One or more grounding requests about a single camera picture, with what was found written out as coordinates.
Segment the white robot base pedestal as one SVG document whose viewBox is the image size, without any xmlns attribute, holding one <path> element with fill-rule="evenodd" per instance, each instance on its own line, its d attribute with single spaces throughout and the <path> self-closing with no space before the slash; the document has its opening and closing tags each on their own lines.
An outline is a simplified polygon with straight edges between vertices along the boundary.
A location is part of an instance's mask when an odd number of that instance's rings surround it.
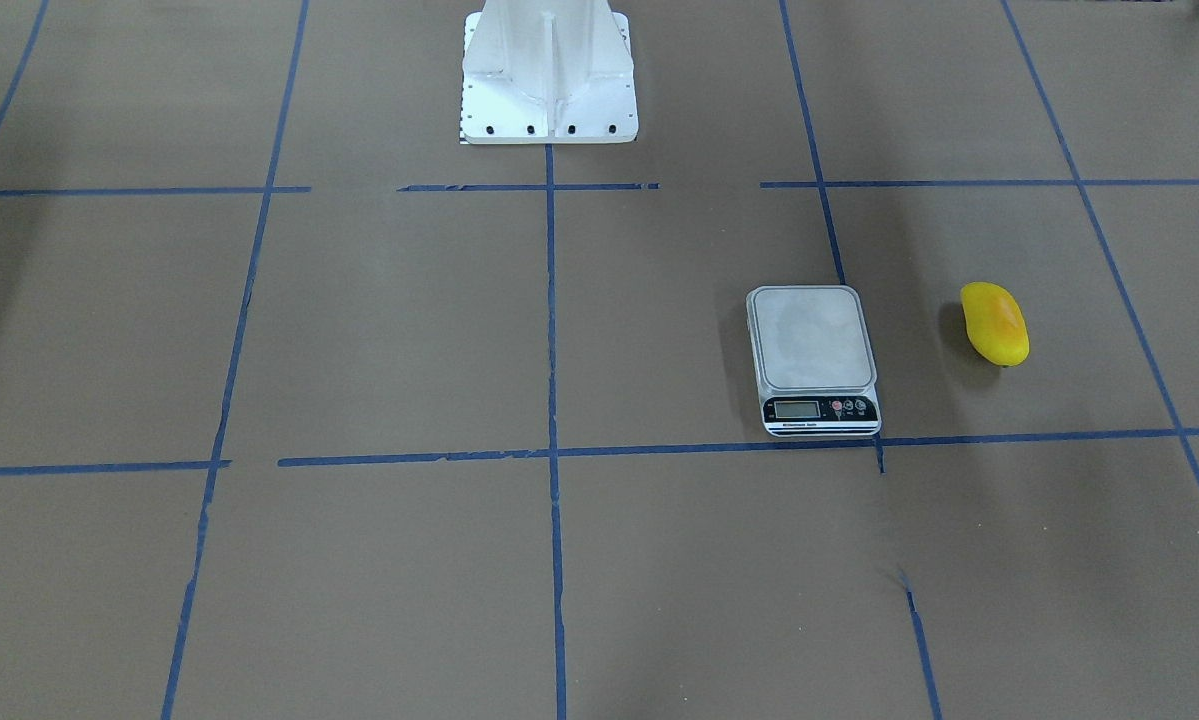
<svg viewBox="0 0 1199 720">
<path fill-rule="evenodd" d="M 608 1 L 486 1 L 463 26 L 459 141 L 632 143 L 629 20 Z"/>
</svg>

